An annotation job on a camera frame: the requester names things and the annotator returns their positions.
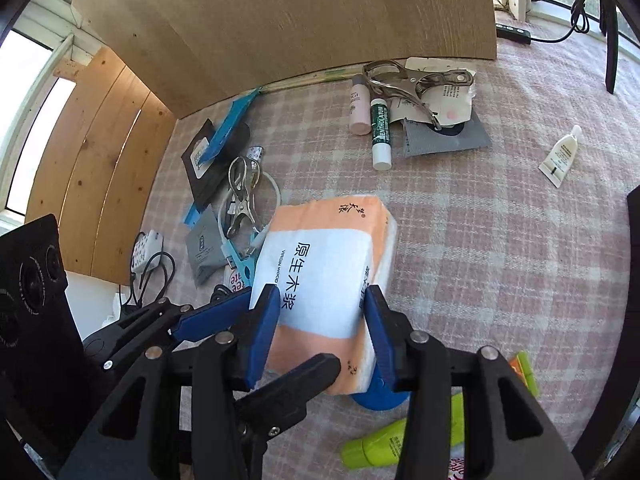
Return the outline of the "small white cream tube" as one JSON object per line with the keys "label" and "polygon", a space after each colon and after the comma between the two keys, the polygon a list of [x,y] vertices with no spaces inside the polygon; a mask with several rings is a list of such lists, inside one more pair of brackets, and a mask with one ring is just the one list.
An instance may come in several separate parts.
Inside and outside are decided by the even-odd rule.
{"label": "small white cream tube", "polygon": [[555,188],[560,188],[570,167],[573,165],[582,127],[574,125],[570,133],[556,142],[547,157],[540,163],[538,169]]}

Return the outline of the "green white lip balm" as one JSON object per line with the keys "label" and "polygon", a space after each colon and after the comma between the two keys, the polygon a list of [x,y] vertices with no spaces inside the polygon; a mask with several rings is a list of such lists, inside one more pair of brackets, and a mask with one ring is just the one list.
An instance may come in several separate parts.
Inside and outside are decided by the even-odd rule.
{"label": "green white lip balm", "polygon": [[384,99],[370,103],[372,134],[372,165],[376,171],[392,168],[392,144],[390,143],[390,115]]}

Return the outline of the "silver hole punch pliers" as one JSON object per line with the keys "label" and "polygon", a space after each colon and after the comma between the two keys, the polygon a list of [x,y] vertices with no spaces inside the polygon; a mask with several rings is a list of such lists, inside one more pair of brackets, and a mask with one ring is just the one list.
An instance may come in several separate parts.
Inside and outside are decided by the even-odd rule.
{"label": "silver hole punch pliers", "polygon": [[422,101],[422,96],[431,88],[451,86],[454,88],[470,88],[474,75],[462,68],[456,70],[407,70],[393,60],[374,61],[362,68],[363,77],[377,96],[399,98],[415,105],[426,114],[436,131],[442,131],[442,124],[437,115]]}

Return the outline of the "plaid tablecloth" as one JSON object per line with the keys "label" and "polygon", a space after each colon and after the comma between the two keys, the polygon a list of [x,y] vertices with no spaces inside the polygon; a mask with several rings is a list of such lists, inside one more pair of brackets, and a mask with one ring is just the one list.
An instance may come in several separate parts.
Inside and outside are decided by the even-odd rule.
{"label": "plaid tablecloth", "polygon": [[[624,326],[630,272],[627,195],[639,182],[639,64],[622,56],[613,94],[605,46],[498,45],[476,66],[486,150],[372,167],[348,128],[347,81],[258,96],[246,114],[270,180],[258,207],[374,194],[398,224],[386,298],[449,347],[525,351],[539,402],[568,445],[596,408]],[[560,188],[538,166],[582,127]]]}

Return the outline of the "pink small bottle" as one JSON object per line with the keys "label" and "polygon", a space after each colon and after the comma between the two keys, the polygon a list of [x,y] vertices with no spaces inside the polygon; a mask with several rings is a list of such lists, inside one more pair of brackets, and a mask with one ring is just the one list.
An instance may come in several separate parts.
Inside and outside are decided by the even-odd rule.
{"label": "pink small bottle", "polygon": [[371,131],[370,90],[365,76],[352,77],[349,96],[349,131],[365,136]]}

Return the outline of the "orange white tissue pack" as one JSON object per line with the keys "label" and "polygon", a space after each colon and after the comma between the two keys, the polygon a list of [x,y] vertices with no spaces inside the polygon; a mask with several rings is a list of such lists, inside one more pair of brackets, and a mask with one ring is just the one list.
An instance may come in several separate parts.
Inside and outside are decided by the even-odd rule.
{"label": "orange white tissue pack", "polygon": [[280,315],[268,370],[284,374],[319,353],[341,371],[331,394],[369,388],[375,356],[362,303],[370,285],[386,289],[393,276],[398,225],[375,195],[283,205],[262,245],[252,296],[273,284]]}

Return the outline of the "green tube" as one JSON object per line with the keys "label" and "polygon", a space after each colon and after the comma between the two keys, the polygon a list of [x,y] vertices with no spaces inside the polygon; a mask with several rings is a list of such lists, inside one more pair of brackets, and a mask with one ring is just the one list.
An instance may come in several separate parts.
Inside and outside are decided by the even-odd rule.
{"label": "green tube", "polygon": [[[528,390],[534,396],[538,396],[538,387],[528,354],[525,351],[520,351],[510,359],[509,363]],[[348,469],[360,469],[398,464],[406,423],[407,419],[402,418],[367,437],[348,441],[341,449],[343,465]],[[463,443],[463,393],[458,392],[451,397],[450,479],[461,479]]]}

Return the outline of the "wooden back board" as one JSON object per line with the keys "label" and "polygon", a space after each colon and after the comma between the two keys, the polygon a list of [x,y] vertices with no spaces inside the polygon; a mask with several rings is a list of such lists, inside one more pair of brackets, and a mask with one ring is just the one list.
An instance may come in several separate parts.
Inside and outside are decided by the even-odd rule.
{"label": "wooden back board", "polygon": [[73,0],[177,117],[263,84],[386,58],[497,55],[492,0]]}

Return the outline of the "wooden side panel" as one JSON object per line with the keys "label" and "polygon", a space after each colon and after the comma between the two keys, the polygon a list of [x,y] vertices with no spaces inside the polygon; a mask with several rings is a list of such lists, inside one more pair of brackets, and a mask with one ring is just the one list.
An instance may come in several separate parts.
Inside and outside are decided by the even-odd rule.
{"label": "wooden side panel", "polygon": [[56,72],[75,88],[43,151],[26,218],[54,214],[66,270],[126,284],[176,118],[109,48]]}

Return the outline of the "patterned tissue packet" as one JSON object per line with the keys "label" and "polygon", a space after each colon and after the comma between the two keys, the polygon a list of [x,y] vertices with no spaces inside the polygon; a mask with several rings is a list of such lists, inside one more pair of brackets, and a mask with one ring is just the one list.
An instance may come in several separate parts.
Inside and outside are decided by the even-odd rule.
{"label": "patterned tissue packet", "polygon": [[163,251],[163,234],[155,230],[140,232],[132,248],[130,269],[135,274],[142,274],[155,269],[160,264]]}

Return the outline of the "grey tea sachet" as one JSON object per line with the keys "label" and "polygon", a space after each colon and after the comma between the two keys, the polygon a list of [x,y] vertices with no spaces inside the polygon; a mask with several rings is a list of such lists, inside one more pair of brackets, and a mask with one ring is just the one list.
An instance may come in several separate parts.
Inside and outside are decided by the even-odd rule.
{"label": "grey tea sachet", "polygon": [[401,125],[405,135],[406,157],[471,151],[490,148],[492,145],[475,110],[472,110],[471,119],[467,122],[439,131],[425,122],[408,119],[404,119]]}

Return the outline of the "patterned usb stick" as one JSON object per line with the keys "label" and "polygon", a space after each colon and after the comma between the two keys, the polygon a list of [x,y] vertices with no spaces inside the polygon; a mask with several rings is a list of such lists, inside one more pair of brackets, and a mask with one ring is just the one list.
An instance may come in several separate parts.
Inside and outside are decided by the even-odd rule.
{"label": "patterned usb stick", "polygon": [[264,148],[260,145],[250,146],[246,151],[246,157],[260,164],[264,158]]}

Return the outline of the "black wet wipes pack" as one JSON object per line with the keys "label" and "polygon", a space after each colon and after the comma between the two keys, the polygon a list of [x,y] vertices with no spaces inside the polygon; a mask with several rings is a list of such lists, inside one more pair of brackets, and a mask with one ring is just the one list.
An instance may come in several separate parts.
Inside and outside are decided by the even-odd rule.
{"label": "black wet wipes pack", "polygon": [[214,140],[215,134],[214,124],[206,119],[181,155],[194,207],[198,212],[203,212],[212,201],[218,186],[227,179],[228,168],[232,160],[245,153],[250,140],[250,128],[245,122],[240,122],[228,137],[224,147],[213,159],[208,162],[198,162],[201,154]]}

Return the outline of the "white torn paper packet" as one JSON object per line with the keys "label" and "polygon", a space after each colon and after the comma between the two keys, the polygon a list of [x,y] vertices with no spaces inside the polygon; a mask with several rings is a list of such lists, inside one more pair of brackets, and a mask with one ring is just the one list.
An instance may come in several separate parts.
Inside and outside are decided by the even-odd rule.
{"label": "white torn paper packet", "polygon": [[[476,74],[473,64],[448,60],[448,58],[408,58],[405,62],[405,68],[421,72],[467,70],[472,75]],[[472,84],[471,87],[455,87],[447,84],[426,90],[422,94],[421,100],[435,114],[442,128],[449,128],[471,119],[474,96],[475,84]],[[402,99],[391,99],[388,103],[388,110],[390,111],[390,122],[408,119],[429,125],[433,123],[431,118],[425,115],[420,108]]]}

